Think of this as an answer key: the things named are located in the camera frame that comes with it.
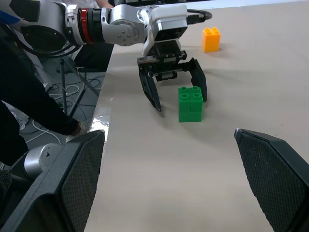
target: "yellow duplo block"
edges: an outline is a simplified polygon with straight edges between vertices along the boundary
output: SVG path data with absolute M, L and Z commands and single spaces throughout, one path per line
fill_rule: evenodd
M 217 28 L 203 30 L 202 49 L 204 52 L 217 52 L 220 46 L 220 31 Z

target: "table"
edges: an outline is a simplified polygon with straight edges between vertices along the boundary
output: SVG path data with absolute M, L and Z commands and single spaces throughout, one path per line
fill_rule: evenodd
M 157 83 L 163 112 L 142 91 L 141 45 L 116 46 L 92 129 L 107 143 L 86 232 L 271 232 L 253 196 L 235 128 L 286 140 L 309 162 L 309 2 L 212 9 L 181 37 L 205 72 L 201 123 L 178 123 L 177 88 Z M 200 48 L 217 27 L 217 53 Z

